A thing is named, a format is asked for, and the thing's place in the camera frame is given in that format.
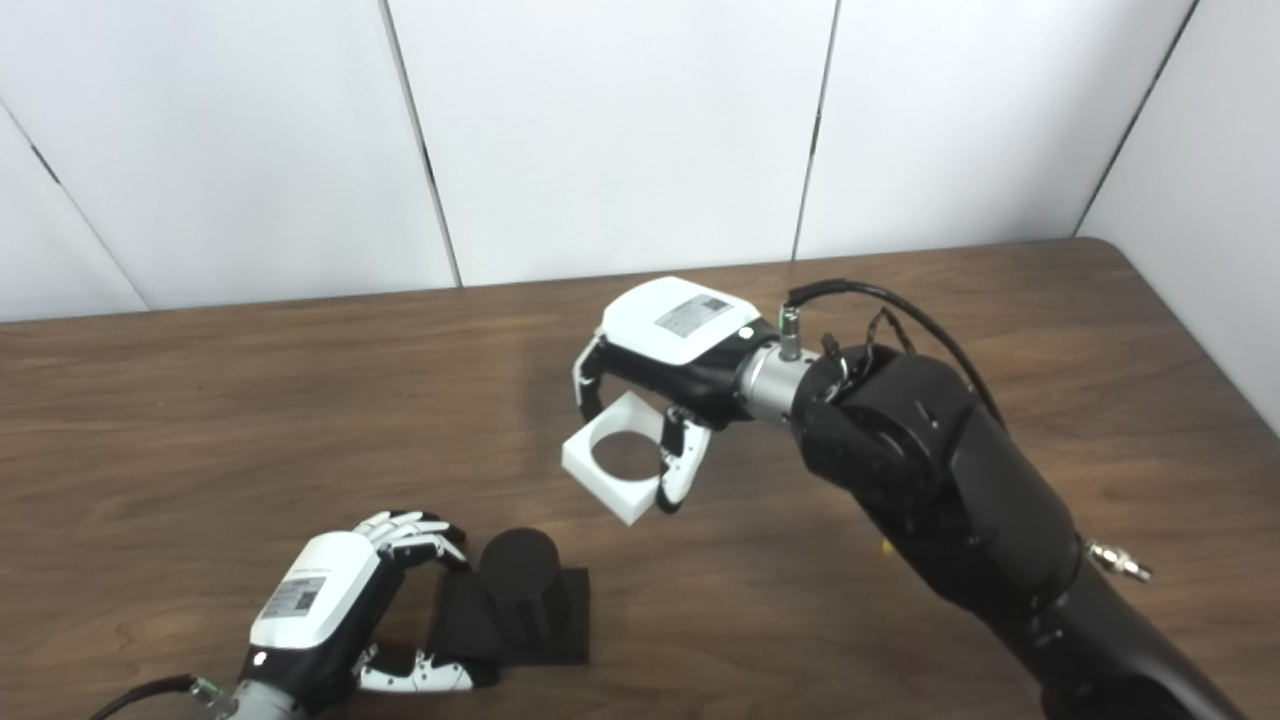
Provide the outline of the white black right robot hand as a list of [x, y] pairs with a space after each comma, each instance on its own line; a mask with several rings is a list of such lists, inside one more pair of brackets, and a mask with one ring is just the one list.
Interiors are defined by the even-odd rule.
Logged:
[[660, 415], [655, 503], [677, 512], [713, 433], [751, 421], [740, 380], [780, 332], [748, 300], [676, 275], [613, 300], [575, 360], [575, 402], [585, 423], [603, 414], [600, 386], [614, 375], [668, 401]]

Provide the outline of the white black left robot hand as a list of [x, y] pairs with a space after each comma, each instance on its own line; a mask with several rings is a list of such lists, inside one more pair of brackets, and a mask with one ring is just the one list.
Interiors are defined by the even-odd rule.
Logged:
[[374, 634], [406, 573], [426, 562], [470, 571], [466, 534], [424, 511], [380, 511], [311, 538], [250, 628], [234, 700], [242, 711], [316, 717], [361, 691], [443, 694], [498, 684], [495, 664], [417, 650], [406, 670], [383, 662]]

